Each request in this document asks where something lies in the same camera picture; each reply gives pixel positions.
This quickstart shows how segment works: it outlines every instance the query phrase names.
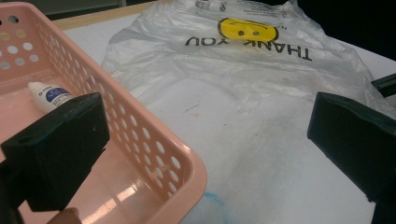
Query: blue stain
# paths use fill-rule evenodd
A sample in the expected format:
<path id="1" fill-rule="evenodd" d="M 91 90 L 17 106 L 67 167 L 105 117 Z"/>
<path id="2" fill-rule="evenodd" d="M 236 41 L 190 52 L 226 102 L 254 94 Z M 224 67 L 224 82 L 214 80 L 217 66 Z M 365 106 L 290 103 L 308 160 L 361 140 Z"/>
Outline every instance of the blue stain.
<path id="1" fill-rule="evenodd" d="M 220 211 L 218 210 L 218 212 L 221 212 L 220 216 L 222 218 L 222 223 L 224 223 L 224 224 L 231 224 L 232 223 L 232 220 L 231 220 L 230 215 L 229 215 L 229 211 L 226 208 L 224 201 L 220 198 L 220 196 L 218 194 L 216 194 L 214 192 L 206 191 L 204 193 L 204 198 L 206 198 L 209 201 L 217 204 L 220 207 Z"/>
<path id="2" fill-rule="evenodd" d="M 217 203 L 218 205 L 224 206 L 224 201 L 219 197 L 219 195 L 213 193 L 213 192 L 208 192 L 206 191 L 204 193 L 204 197 L 207 199 L 212 200 L 214 203 Z"/>

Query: yellow smiley face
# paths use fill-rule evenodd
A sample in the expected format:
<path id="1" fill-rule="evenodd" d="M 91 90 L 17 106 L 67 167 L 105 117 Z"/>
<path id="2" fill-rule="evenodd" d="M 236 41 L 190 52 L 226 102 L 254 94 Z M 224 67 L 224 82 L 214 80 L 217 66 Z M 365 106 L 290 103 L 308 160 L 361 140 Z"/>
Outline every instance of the yellow smiley face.
<path id="1" fill-rule="evenodd" d="M 219 33 L 229 39 L 264 42 L 274 41 L 278 37 L 277 29 L 274 26 L 235 18 L 227 18 L 219 21 Z"/>

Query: white bottle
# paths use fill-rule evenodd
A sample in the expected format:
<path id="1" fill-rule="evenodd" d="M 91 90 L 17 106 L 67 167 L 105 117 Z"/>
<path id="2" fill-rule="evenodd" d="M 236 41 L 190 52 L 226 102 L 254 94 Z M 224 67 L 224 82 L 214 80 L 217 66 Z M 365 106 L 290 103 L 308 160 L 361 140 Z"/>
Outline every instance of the white bottle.
<path id="1" fill-rule="evenodd" d="M 35 104 L 45 113 L 49 113 L 56 107 L 75 97 L 58 85 L 29 82 L 28 87 L 33 94 Z"/>

